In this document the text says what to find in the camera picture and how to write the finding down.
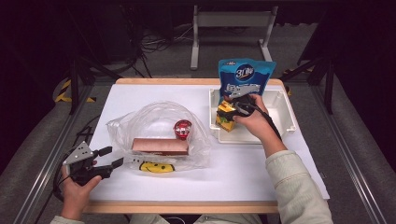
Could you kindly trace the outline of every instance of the sleeve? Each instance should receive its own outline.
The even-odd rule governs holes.
[[[84,222],[55,216],[50,224],[84,224]]]
[[[282,223],[332,223],[329,205],[294,151],[277,152],[265,164],[276,190]]]

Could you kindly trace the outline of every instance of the white metal stand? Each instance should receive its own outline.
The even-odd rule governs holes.
[[[273,7],[271,11],[249,11],[249,12],[208,12],[198,11],[198,6],[194,6],[193,16],[193,43],[191,54],[191,70],[198,69],[198,54],[199,54],[199,27],[221,27],[221,26],[235,26],[235,27],[266,27],[266,34],[264,39],[259,39],[260,48],[264,60],[271,62],[272,58],[268,50],[268,41],[274,22],[276,18],[277,7]]]

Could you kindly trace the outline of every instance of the white tabletop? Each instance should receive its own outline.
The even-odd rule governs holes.
[[[106,123],[145,105],[172,101],[194,113],[209,132],[209,90],[219,85],[125,85],[115,84],[106,100],[101,118],[90,143],[92,150],[110,146]],[[267,90],[281,86],[267,85]],[[265,170],[261,145],[220,144],[211,136],[211,165],[209,168],[153,174],[133,170],[123,165],[104,179],[91,194],[93,202],[274,202],[274,187]],[[296,123],[293,134],[283,136],[289,150],[302,158],[318,184],[324,199],[329,194]],[[120,154],[110,153],[97,158],[98,165],[107,165]]]

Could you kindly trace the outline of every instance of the white tray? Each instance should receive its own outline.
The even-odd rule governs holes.
[[[279,87],[277,90],[265,90],[262,100],[268,109],[268,113],[283,137],[286,133],[294,133],[296,130],[295,116],[292,111],[288,95]],[[251,134],[248,129],[236,123],[229,133],[216,124],[216,112],[219,105],[219,90],[209,91],[210,104],[210,132],[224,144],[260,144],[260,140]]]

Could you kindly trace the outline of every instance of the human hand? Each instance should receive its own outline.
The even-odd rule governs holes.
[[[62,167],[64,179],[64,208],[61,216],[72,220],[80,220],[84,207],[88,204],[91,191],[102,180],[101,176],[92,178],[86,185],[80,186],[68,177],[66,168]]]
[[[249,95],[253,101],[255,102],[256,106],[258,106],[262,112],[268,114],[268,109],[265,107],[264,103],[262,102],[262,97],[258,94],[250,94]],[[241,117],[241,116],[233,116],[233,120],[237,123],[243,124],[247,127],[247,129],[260,140],[265,137],[265,133],[267,129],[265,127],[269,127],[268,121],[262,116],[262,114],[255,110],[250,116],[248,117]]]
[[[265,107],[262,97],[257,94],[250,94],[250,97],[255,101],[262,112],[268,114],[268,109]],[[286,147],[276,135],[274,129],[259,111],[255,110],[249,117],[233,116],[235,122],[243,124],[247,129],[262,142],[266,157],[272,154],[285,150]]]

